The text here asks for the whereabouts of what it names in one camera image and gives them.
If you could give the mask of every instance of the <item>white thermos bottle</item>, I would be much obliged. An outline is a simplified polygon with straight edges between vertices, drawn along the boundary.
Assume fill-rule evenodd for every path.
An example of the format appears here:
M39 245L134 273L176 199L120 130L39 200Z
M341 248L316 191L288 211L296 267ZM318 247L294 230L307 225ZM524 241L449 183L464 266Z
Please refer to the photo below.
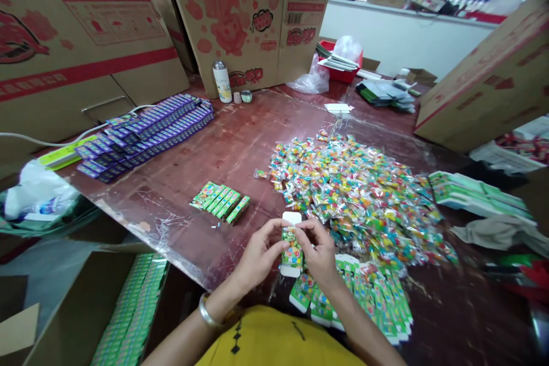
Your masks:
M225 67L225 64L222 61L215 61L212 67L213 76L216 79L219 99L223 103L230 103L233 99L233 95L230 92L229 72L227 71L227 67Z

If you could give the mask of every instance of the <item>wooden table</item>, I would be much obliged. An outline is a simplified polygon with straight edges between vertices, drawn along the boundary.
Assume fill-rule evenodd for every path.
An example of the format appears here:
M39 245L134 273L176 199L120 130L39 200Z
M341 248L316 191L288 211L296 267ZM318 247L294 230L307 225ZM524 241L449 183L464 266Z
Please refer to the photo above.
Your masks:
M215 120L189 141L152 159L111 185L79 173L75 165L59 174L87 198L206 289L235 268L251 234L267 219L281 216L283 197L272 184L253 178L267 170L275 142L316 136L319 129L353 134L412 167L415 173L455 172L468 159L412 134L417 113L374 108L351 85L333 82L322 95L276 86L254 92L251 104L213 101ZM200 78L190 93L205 96ZM355 107L336 118L323 104ZM250 196L252 204L235 226L189 206L207 181ZM471 219L442 210L450 224ZM451 233L461 264L412 267L404 282L415 323L400 351L408 364L528 364L536 349L525 301L490 284L476 267L484 257ZM291 279L274 270L250 300L292 311Z

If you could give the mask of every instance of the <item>power strip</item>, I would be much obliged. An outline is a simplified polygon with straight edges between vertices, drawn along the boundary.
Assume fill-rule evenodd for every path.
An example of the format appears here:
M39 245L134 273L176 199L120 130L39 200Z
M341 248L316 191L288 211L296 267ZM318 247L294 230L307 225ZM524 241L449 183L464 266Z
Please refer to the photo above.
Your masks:
M96 138L97 137L95 135L85 137L78 143L54 150L53 152L38 157L38 162L41 165L46 166L46 169L48 170L59 170L67 167L68 165L81 159L80 156L74 151L74 148L83 145L85 142L93 141Z

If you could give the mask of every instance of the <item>gray rag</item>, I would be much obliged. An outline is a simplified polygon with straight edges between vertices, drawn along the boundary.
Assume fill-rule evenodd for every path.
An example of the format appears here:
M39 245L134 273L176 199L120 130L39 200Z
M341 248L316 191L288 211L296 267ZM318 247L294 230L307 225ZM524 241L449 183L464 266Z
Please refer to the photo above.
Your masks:
M450 230L465 243L497 250L524 243L537 254L549 258L549 238L538 232L536 226L509 214L497 214Z

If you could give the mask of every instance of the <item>stack of purple boxes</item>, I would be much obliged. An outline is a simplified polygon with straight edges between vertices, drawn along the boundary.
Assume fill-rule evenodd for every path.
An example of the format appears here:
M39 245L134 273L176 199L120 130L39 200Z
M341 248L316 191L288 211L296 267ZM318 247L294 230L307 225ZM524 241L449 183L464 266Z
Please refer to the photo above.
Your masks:
M77 169L103 183L186 140L213 120L212 104L177 94L138 116L109 121L96 139L75 148L82 157Z

